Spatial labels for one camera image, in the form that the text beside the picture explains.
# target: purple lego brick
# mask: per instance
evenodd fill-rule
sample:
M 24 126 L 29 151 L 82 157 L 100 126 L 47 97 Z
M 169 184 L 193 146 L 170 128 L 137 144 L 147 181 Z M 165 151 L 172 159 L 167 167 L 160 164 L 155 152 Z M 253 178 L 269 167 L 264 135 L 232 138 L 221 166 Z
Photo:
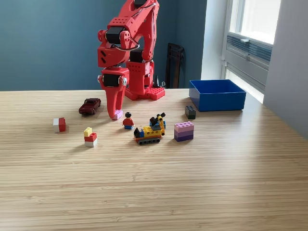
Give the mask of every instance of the purple lego brick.
M 177 142 L 188 141 L 188 140 L 192 140 L 192 139 L 193 139 L 193 135 L 190 135 L 190 136 L 183 136 L 183 137 L 174 136 L 174 139 L 175 139 Z
M 184 122 L 184 123 L 178 123 L 174 125 L 174 130 L 177 132 L 184 132 L 184 131 L 191 131 L 194 129 L 194 125 L 192 122 Z
M 176 130 L 174 130 L 174 136 L 176 137 L 183 137 L 183 136 L 191 136 L 193 135 L 193 130 L 190 131 L 182 131 L 182 132 L 177 132 Z
M 123 111 L 122 110 L 116 110 L 115 111 L 115 117 L 113 117 L 112 119 L 114 120 L 118 120 L 119 118 L 121 118 L 123 115 Z

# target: red base plate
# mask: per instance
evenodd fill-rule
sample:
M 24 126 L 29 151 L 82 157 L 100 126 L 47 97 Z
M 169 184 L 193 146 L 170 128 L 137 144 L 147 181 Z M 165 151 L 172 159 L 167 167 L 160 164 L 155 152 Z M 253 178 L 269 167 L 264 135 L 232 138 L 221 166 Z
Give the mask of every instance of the red base plate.
M 162 98 L 166 94 L 164 88 L 150 88 L 144 95 L 135 95 L 130 92 L 129 88 L 126 88 L 125 95 L 130 98 L 131 100 L 136 99 L 152 99 L 158 100 Z

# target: window blind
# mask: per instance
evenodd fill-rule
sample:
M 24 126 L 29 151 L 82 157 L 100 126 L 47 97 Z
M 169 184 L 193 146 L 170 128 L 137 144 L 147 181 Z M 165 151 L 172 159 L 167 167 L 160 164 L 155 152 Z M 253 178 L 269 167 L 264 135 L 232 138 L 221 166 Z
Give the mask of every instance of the window blind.
M 268 47 L 266 45 L 258 44 L 252 41 L 241 41 L 240 38 L 234 36 L 227 36 L 227 44 L 232 45 L 244 52 L 248 53 L 249 55 L 256 56 L 260 59 L 265 61 L 270 61 L 272 47 Z

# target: dark wooden chair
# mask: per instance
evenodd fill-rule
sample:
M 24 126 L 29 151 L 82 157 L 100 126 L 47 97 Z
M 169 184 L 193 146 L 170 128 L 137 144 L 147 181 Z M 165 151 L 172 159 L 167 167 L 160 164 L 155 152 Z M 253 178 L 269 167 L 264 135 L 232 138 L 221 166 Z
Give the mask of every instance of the dark wooden chair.
M 166 64 L 166 88 L 170 88 L 171 83 L 171 64 L 175 63 L 174 77 L 172 88 L 179 88 L 180 80 L 180 65 L 182 58 L 184 57 L 184 48 L 180 45 L 168 43 L 167 64 Z

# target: cable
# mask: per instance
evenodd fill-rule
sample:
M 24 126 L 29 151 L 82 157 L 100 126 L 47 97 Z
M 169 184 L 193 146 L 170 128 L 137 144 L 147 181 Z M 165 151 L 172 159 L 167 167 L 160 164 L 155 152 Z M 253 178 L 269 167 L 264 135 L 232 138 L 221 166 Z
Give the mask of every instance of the cable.
M 150 8 L 150 7 L 155 6 L 155 5 L 156 5 L 156 3 L 154 2 L 154 3 L 152 3 L 151 5 L 144 6 L 144 7 L 140 7 L 140 10 L 139 10 L 138 12 L 134 13 L 133 16 L 132 16 L 132 18 L 135 17 L 136 15 L 140 14 L 140 12 L 141 12 L 142 9 Z
M 136 40 L 134 40 L 133 38 L 130 38 L 130 40 L 132 40 L 136 44 L 135 47 L 128 48 L 128 49 L 123 49 L 123 48 L 120 48 L 120 47 L 116 46 L 115 44 L 112 44 L 111 48 L 117 48 L 119 51 L 133 51 L 133 50 L 136 50 L 136 49 L 138 49 L 140 47 L 140 44 L 138 42 L 136 42 Z

